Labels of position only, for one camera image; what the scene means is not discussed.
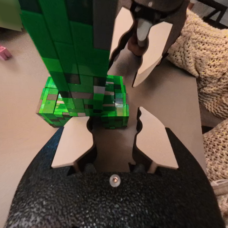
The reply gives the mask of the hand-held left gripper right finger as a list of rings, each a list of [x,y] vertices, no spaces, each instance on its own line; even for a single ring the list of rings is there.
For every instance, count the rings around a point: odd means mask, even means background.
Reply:
[[[142,164],[145,171],[152,174],[158,167],[179,168],[165,126],[143,107],[138,107],[136,130],[133,143],[136,164]]]

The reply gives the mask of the person's right hand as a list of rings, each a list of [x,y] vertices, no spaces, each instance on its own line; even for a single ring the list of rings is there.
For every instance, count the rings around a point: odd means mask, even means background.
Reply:
[[[144,47],[140,47],[138,45],[137,34],[134,32],[132,36],[129,38],[127,43],[127,48],[131,51],[135,56],[141,57],[147,49],[147,43]]]

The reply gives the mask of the person's right forearm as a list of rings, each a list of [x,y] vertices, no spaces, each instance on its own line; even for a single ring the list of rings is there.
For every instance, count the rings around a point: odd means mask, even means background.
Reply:
[[[167,59],[197,79],[199,102],[210,113],[228,118],[228,29],[215,28],[187,10]]]

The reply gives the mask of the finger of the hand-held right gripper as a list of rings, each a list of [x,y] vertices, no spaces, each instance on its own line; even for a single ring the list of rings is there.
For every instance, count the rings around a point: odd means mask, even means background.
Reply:
[[[153,25],[147,35],[148,45],[147,49],[142,55],[142,62],[135,75],[132,87],[137,87],[141,84],[153,71],[156,65],[162,59],[162,53],[167,43],[169,34],[173,24],[168,22],[161,22]]]
[[[133,33],[133,24],[134,20],[131,11],[126,7],[121,7],[114,21],[109,67],[113,65],[115,58],[125,48]]]

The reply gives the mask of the green lego creeper body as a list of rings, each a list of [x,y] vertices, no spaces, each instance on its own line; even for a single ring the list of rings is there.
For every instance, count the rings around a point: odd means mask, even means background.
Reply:
[[[108,75],[117,0],[19,0],[21,20],[50,76],[37,114],[50,126],[100,117],[104,128],[127,127],[121,76]]]

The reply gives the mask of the pink lego pig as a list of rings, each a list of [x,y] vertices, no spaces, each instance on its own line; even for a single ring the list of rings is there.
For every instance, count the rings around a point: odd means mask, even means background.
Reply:
[[[12,58],[12,55],[8,51],[8,49],[3,46],[0,46],[0,59],[3,61],[7,61],[10,58]]]

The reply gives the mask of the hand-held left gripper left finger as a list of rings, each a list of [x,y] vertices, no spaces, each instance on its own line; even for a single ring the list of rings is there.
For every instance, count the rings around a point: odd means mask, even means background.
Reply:
[[[73,166],[75,171],[84,171],[86,165],[93,164],[96,157],[92,118],[72,117],[64,125],[51,167]]]

